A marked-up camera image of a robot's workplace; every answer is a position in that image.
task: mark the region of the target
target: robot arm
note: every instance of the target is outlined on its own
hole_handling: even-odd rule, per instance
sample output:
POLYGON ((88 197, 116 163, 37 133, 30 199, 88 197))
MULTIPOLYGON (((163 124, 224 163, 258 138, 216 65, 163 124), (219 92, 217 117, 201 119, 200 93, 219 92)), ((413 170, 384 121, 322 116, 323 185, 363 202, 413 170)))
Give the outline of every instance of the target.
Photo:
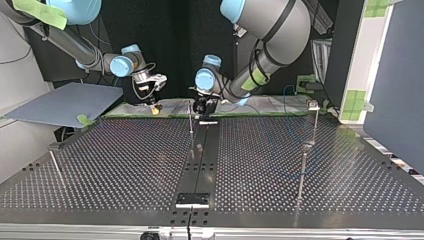
POLYGON ((310 33, 309 12, 301 0, 223 0, 221 13, 261 39, 263 50, 257 50, 258 40, 249 65, 232 81, 219 73, 219 57, 205 56, 196 75, 196 87, 202 95, 243 104, 254 90, 268 83, 274 72, 293 63, 303 52, 310 33))
MULTIPOLYGON (((101 0, 50 0, 47 4, 62 8, 68 16, 68 24, 88 24, 100 12, 101 0)), ((141 101, 152 100, 155 91, 165 85, 167 78, 163 75, 151 75, 149 72, 155 64, 147 64, 137 45, 122 49, 120 55, 113 53, 103 54, 91 42, 75 33, 70 28, 60 30, 53 26, 43 24, 32 16, 13 8, 11 0, 0 0, 0 12, 16 23, 30 27, 69 56, 76 60, 80 68, 113 73, 117 77, 132 76, 134 91, 141 101), (137 87, 145 97, 140 97, 137 87)))

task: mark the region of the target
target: white wall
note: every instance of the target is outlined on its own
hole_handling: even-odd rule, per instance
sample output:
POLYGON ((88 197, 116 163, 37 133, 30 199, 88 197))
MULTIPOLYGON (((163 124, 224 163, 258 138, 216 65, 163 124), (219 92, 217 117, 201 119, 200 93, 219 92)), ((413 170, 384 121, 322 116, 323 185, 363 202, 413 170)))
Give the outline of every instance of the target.
MULTIPOLYGON (((16 27, 23 35, 22 28, 16 27)), ((18 62, 1 64, 25 56, 28 50, 29 45, 0 15, 0 117, 49 91, 32 52, 18 62)), ((0 120, 0 182, 45 154, 47 146, 55 141, 54 129, 46 125, 0 120)))
MULTIPOLYGON (((392 11, 393 6, 390 6, 384 17, 362 18, 346 82, 341 112, 343 112, 348 90, 366 91, 365 98, 367 101, 370 100, 392 11)), ((341 122, 344 124, 364 124, 366 114, 366 111, 362 111, 359 121, 341 122)))

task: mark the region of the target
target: metal rod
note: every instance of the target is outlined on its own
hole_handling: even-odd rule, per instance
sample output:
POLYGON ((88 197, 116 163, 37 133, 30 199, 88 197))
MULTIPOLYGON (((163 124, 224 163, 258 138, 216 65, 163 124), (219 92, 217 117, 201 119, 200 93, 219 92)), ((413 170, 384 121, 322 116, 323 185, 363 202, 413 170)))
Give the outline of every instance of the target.
POLYGON ((319 109, 317 110, 316 116, 315 116, 315 124, 314 124, 314 136, 312 139, 312 142, 315 144, 315 138, 317 134, 317 126, 318 126, 318 117, 319 117, 319 109))
POLYGON ((188 102, 188 116, 189 116, 189 119, 190 119, 190 133, 191 134, 193 134, 193 119, 192 119, 192 117, 191 117, 191 104, 190 104, 190 101, 188 102))
POLYGON ((52 160, 53 160, 54 166, 56 167, 56 170, 60 174, 62 171, 60 170, 59 165, 57 164, 56 157, 54 156, 53 151, 49 151, 49 153, 50 153, 50 156, 52 157, 52 160))
POLYGON ((305 181, 305 173, 306 173, 306 161, 308 158, 308 154, 306 152, 303 153, 302 157, 302 169, 300 171, 300 182, 299 182, 299 192, 297 196, 297 200, 302 201, 302 193, 303 193, 303 183, 305 181))

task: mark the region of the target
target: gray panel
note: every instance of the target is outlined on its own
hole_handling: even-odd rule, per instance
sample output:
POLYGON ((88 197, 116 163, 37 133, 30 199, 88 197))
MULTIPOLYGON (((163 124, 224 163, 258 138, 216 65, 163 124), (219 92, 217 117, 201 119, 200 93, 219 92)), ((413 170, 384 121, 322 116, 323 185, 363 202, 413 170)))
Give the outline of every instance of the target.
POLYGON ((207 143, 219 146, 216 176, 205 173, 197 189, 212 193, 207 225, 424 229, 424 186, 333 118, 319 120, 298 205, 312 130, 310 116, 221 119, 219 139, 207 143))
POLYGON ((78 115, 95 120, 122 96, 122 89, 70 83, 8 113, 7 118, 83 128, 78 115))
POLYGON ((169 225, 191 146, 188 119, 104 121, 56 153, 62 172, 48 159, 5 183, 0 220, 169 225))
POLYGON ((397 3, 380 61, 365 131, 424 173, 424 1, 397 3))

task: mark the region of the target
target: black curtain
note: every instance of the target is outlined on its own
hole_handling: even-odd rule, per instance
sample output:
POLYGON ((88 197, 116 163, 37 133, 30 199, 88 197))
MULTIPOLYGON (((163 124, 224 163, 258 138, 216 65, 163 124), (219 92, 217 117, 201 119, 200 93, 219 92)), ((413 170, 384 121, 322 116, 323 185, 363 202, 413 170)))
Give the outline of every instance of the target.
MULTIPOLYGON (((233 77, 232 24, 219 10, 221 0, 104 0, 102 17, 113 50, 139 44, 155 72, 167 75, 161 98, 193 97, 189 87, 205 54, 222 58, 222 72, 233 77)), ((127 101, 138 102, 131 80, 124 80, 127 101)))

